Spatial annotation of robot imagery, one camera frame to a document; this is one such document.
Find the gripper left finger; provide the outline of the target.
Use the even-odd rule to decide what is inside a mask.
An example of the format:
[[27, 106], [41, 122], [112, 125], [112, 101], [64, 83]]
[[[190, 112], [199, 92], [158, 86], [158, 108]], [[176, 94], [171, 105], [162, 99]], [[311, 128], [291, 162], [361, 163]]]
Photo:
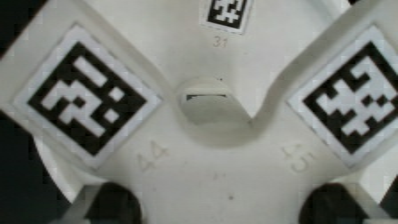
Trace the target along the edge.
[[85, 185], [59, 224], [142, 224], [139, 199], [114, 182]]

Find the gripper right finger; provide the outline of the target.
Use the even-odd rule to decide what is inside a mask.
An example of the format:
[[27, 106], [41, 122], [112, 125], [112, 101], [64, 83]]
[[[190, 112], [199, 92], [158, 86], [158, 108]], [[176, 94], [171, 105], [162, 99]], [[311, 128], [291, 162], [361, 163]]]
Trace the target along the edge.
[[323, 184], [309, 193], [299, 224], [364, 224], [368, 220], [389, 220], [391, 215], [357, 184]]

